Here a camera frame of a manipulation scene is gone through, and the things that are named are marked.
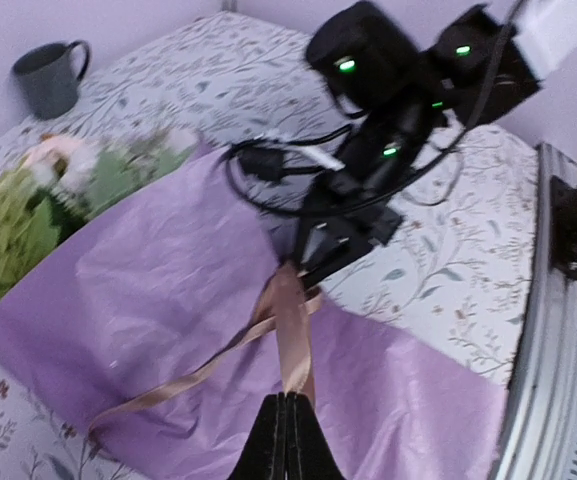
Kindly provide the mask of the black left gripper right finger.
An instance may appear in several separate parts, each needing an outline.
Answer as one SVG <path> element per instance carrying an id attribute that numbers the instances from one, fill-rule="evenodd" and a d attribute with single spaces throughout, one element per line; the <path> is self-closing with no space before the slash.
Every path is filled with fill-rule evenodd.
<path id="1" fill-rule="evenodd" d="M 310 400 L 289 393 L 286 402 L 286 478 L 344 480 Z"/>

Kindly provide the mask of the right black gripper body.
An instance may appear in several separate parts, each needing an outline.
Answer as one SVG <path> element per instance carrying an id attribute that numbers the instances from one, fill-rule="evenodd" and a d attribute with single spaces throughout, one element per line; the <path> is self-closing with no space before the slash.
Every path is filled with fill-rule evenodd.
<path id="1" fill-rule="evenodd" d="M 336 157 L 344 168 L 320 174 L 303 202 L 313 211 L 298 220 L 290 260 L 309 289 L 385 245 L 403 223 L 388 206 L 392 190 L 438 122 L 432 107 L 398 107 L 368 115 L 344 140 Z"/>

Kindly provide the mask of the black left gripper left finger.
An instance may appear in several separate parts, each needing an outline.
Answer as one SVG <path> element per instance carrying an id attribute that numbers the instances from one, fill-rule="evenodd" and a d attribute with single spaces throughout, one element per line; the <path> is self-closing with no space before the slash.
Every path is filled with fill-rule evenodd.
<path id="1" fill-rule="evenodd" d="M 283 393 L 264 398 L 230 480 L 286 478 L 286 405 Z"/>

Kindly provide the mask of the purple pink wrapping paper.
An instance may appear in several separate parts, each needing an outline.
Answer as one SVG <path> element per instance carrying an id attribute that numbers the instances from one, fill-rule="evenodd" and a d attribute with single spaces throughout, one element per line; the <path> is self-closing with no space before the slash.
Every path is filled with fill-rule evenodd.
<path id="1" fill-rule="evenodd" d="M 218 152 L 130 195 L 0 301 L 0 364 L 153 479 L 227 479 L 305 395 L 345 479 L 484 479 L 505 394 L 281 264 Z"/>

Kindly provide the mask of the dark grey metal mug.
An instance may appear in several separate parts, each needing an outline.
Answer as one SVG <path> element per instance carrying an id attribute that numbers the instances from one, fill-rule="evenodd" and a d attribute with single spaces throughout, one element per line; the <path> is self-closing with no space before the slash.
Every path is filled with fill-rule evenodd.
<path id="1" fill-rule="evenodd" d="M 83 63 L 73 70 L 72 53 L 81 47 Z M 91 46 L 87 41 L 54 42 L 39 46 L 20 57 L 12 66 L 12 74 L 33 116 L 51 120 L 70 111 L 79 99 L 79 84 L 85 77 Z"/>

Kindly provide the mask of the green white flower sprig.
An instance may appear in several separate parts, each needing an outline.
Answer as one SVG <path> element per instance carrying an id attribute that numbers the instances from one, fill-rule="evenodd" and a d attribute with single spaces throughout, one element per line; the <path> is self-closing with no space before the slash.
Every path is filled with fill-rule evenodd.
<path id="1" fill-rule="evenodd" d="M 0 174 L 0 301 L 44 258 L 203 145 L 193 129 L 133 137 L 47 135 Z"/>

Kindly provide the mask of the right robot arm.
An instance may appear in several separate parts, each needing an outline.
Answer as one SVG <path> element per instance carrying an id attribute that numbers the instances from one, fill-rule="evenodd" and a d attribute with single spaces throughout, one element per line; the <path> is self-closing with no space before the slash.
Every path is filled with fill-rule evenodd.
<path id="1" fill-rule="evenodd" d="M 452 110 L 465 131 L 493 122 L 539 90 L 577 46 L 539 58 L 516 2 L 503 22 L 476 5 L 426 51 L 374 3 L 360 1 L 324 23 L 307 63 L 333 99 L 356 107 L 351 130 L 322 164 L 299 210 L 292 254 L 312 287 L 389 242 L 402 224 L 390 200 L 457 149 L 421 168 L 431 125 Z M 577 479 L 577 186 L 539 157 L 537 224 L 528 305 L 491 479 Z"/>

